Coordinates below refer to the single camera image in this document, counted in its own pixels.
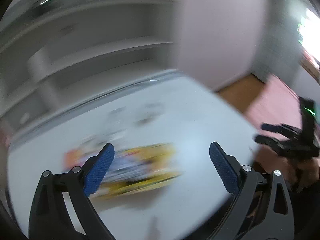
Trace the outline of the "person's right hand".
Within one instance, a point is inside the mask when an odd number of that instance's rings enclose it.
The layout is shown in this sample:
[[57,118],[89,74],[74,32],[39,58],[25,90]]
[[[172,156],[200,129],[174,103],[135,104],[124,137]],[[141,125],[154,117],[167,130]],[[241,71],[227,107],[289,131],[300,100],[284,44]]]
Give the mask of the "person's right hand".
[[319,181],[317,158],[298,161],[280,157],[268,146],[260,146],[254,160],[267,172],[279,170],[291,185],[291,190],[301,192],[304,188]]

